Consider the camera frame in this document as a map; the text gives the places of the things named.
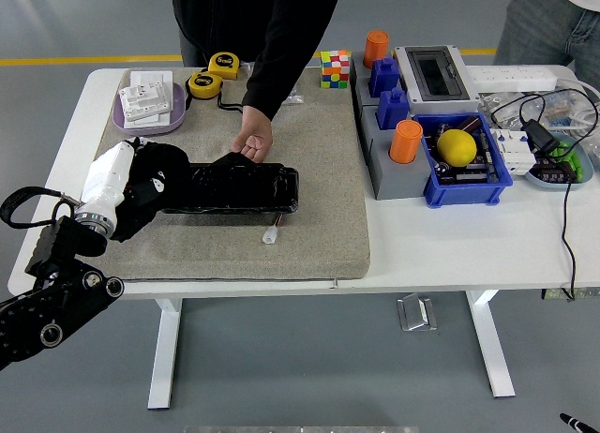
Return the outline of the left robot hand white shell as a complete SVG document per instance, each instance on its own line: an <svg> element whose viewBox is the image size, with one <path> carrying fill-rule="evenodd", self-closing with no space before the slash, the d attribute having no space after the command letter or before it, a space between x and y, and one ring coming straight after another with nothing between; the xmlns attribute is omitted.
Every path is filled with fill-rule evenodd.
<svg viewBox="0 0 600 433"><path fill-rule="evenodd" d="M82 190L82 204L75 211L80 222L117 223L116 208L126 198L133 159L148 143L144 137L121 141L92 162Z"/></svg>

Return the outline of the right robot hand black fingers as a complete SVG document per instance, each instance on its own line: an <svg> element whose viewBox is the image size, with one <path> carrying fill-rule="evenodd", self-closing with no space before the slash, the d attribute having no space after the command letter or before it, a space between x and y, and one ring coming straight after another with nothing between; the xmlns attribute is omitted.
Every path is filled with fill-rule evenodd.
<svg viewBox="0 0 600 433"><path fill-rule="evenodd" d="M560 419L567 425L569 425L571 428L573 428L576 432L585 433L589 430L589 427L585 423L582 423L577 418L572 417L567 413L562 412L560 414Z"/></svg>

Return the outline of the person's hand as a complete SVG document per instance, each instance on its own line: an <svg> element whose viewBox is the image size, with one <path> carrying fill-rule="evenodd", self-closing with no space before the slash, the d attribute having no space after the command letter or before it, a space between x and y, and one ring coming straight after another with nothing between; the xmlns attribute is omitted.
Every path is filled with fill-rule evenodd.
<svg viewBox="0 0 600 433"><path fill-rule="evenodd" d="M262 163L273 144L271 121L258 109L244 106L242 124L232 142L231 151L255 163Z"/></svg>

